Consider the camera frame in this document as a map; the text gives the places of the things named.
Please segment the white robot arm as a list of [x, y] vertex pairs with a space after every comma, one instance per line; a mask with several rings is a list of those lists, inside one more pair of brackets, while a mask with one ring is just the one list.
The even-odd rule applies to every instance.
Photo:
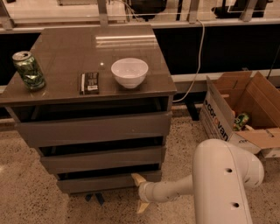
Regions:
[[193, 155], [192, 174], [177, 181], [150, 182], [132, 175], [138, 187], [137, 212], [152, 202], [165, 203], [191, 194], [196, 224], [253, 224], [245, 193], [264, 178], [262, 162], [253, 153], [220, 139], [200, 143]]

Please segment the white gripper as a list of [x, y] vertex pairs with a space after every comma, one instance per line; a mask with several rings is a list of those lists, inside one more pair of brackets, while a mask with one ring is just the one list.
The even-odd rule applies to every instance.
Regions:
[[138, 194], [140, 200], [137, 203], [138, 214], [142, 214], [146, 208], [149, 206], [148, 202], [153, 202], [153, 186], [154, 182], [147, 182], [147, 180], [138, 173], [132, 173], [131, 177], [133, 178], [135, 185], [139, 186]]

